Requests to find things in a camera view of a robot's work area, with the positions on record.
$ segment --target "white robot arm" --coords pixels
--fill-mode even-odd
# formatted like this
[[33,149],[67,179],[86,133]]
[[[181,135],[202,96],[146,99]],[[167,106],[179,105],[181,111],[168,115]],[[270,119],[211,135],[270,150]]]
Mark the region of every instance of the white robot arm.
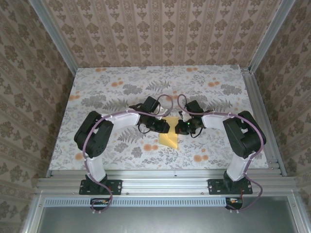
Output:
[[99,113],[93,111],[88,114],[78,132],[74,137],[74,141],[77,143],[78,148],[83,150],[86,138],[90,133],[92,127],[103,117],[105,118],[97,126],[96,130],[92,132],[91,137],[86,144],[86,165],[88,168],[88,177],[92,178],[100,183],[104,183],[107,180],[106,172],[103,167],[102,157],[103,151],[109,141],[112,132],[121,128],[144,124],[150,131],[158,133],[168,133],[170,126],[168,123],[161,119],[157,115],[151,115],[154,112],[163,113],[166,109],[163,109],[159,102],[151,97],[148,97],[143,104],[137,104],[129,107],[127,111],[118,114],[102,116]]
[[266,137],[264,133],[248,111],[239,113],[236,115],[237,117],[229,116],[230,114],[213,114],[212,111],[206,111],[207,114],[203,115],[204,111],[196,100],[186,104],[185,108],[184,110],[187,112],[180,112],[183,120],[178,121],[175,132],[192,136],[198,128],[201,128],[201,130],[211,128],[225,131],[235,155],[233,155],[231,163],[224,173],[224,184],[228,192],[236,189],[235,187],[238,188],[240,186],[239,182],[243,182],[250,159],[261,148],[259,134],[240,118],[249,121],[256,127],[265,144]]

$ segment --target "black mounting bracket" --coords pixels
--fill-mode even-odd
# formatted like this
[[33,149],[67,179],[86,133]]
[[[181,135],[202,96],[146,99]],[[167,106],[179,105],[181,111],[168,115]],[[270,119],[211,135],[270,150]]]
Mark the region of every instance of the black mounting bracket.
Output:
[[253,194],[251,182],[246,178],[240,180],[239,184],[231,190],[227,188],[224,179],[210,179],[207,183],[210,195],[240,195],[241,191],[243,194]]
[[[107,176],[101,181],[112,192],[113,195],[121,195],[122,180],[107,180]],[[79,189],[80,195],[109,195],[109,192],[102,186],[94,183],[87,175],[86,180],[82,180]]]

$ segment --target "yellow sponge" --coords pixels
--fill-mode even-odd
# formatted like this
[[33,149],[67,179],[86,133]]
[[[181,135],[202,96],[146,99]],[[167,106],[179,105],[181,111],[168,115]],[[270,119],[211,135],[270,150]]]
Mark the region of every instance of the yellow sponge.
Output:
[[175,133],[175,126],[178,124],[179,117],[171,116],[171,117],[163,117],[166,122],[170,125],[170,130],[168,133],[160,133],[160,144],[171,147],[171,148],[178,148],[177,142],[177,134]]

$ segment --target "patterned wallpaper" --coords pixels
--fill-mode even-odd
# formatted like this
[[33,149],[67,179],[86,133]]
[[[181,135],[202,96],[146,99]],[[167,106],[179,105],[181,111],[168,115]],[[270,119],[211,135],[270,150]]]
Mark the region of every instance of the patterned wallpaper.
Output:
[[27,0],[0,1],[0,232],[18,232],[73,78]]
[[287,172],[311,214],[311,1],[295,2],[255,76]]
[[248,66],[281,0],[43,0],[79,67]]

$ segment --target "floral tablecloth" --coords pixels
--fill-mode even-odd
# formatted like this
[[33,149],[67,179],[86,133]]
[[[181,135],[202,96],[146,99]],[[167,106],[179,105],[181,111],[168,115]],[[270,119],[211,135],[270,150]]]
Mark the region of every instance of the floral tablecloth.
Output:
[[[169,94],[174,99],[171,116],[178,116],[177,96],[197,100],[204,110],[252,113],[239,66],[110,67],[77,71],[57,138],[50,170],[85,169],[73,137],[90,111],[109,114]],[[170,100],[160,99],[164,108]],[[159,144],[159,134],[142,134],[133,126],[113,132],[106,150],[105,169],[215,169],[227,168],[232,151],[225,132],[205,129],[193,139],[178,136],[178,149]],[[262,153],[252,168],[266,168]]]

